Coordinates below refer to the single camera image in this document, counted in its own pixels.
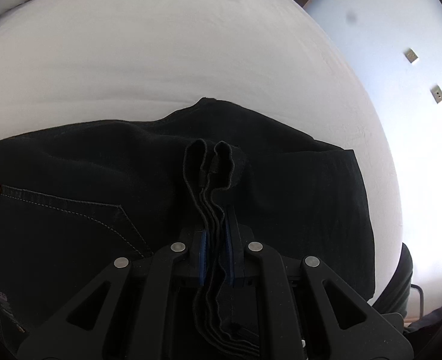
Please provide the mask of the black denim pants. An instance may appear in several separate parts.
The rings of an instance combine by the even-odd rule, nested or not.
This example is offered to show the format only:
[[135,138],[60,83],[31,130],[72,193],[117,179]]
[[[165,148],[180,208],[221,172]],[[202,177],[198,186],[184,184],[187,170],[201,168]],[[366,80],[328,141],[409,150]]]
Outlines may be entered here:
[[0,140],[0,359],[116,258],[195,246],[167,311],[165,359],[263,359],[254,289],[238,293],[231,230],[321,258],[364,299],[372,224],[357,159],[231,102],[152,122],[69,124]]

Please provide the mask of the white bed sheet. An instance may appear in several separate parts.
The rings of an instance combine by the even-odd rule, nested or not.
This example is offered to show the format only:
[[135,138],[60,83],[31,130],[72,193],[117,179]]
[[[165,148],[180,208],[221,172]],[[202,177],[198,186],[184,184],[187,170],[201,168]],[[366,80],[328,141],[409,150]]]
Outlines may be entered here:
[[155,120],[216,98],[355,152],[375,290],[401,252],[397,177],[361,81],[293,0],[31,0],[0,14],[0,139],[98,119]]

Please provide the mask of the lower wall switch plate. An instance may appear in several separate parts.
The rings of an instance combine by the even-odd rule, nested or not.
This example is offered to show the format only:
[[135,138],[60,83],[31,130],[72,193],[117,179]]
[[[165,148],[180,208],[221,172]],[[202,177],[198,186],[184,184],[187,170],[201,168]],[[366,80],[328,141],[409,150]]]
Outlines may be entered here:
[[436,103],[440,103],[442,101],[442,90],[440,86],[435,85],[431,88],[431,94],[435,99]]

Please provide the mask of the wall switch plate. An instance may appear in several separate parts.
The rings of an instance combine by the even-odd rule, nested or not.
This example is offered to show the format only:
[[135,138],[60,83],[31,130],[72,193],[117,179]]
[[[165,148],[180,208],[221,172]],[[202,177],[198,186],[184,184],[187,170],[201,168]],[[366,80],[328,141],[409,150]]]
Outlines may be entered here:
[[412,49],[406,50],[404,55],[406,56],[406,59],[410,63],[414,63],[419,58],[418,55]]
[[440,103],[442,101],[442,90],[440,86],[435,85],[431,88],[431,94],[435,99],[436,103]]

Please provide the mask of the upper wall switch plate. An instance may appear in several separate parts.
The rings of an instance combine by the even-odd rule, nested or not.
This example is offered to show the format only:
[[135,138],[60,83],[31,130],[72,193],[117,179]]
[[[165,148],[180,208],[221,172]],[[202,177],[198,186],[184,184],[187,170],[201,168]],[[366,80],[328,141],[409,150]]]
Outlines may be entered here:
[[406,59],[410,63],[414,63],[419,58],[418,55],[412,49],[406,50],[404,55],[406,56]]

